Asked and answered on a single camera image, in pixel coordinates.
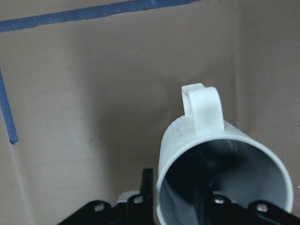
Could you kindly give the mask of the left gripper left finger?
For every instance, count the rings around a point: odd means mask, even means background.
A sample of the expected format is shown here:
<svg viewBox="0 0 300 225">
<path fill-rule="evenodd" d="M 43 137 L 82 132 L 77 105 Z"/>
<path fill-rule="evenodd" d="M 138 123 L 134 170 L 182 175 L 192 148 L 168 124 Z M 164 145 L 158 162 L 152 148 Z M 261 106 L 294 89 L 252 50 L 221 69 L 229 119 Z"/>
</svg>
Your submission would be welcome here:
<svg viewBox="0 0 300 225">
<path fill-rule="evenodd" d="M 101 200 L 91 201 L 60 225 L 153 225 L 154 175 L 152 168 L 142 172 L 140 190 L 115 206 Z"/>
</svg>

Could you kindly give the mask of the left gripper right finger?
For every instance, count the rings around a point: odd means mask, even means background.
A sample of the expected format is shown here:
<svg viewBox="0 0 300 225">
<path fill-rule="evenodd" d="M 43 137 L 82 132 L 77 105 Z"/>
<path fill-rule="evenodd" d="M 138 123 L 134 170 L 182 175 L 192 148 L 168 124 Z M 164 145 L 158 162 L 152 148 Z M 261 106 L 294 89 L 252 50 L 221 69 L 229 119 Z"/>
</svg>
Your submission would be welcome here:
<svg viewBox="0 0 300 225">
<path fill-rule="evenodd" d="M 244 208 L 208 186 L 195 186 L 194 208 L 199 225 L 298 225 L 300 218 L 267 201 Z"/>
</svg>

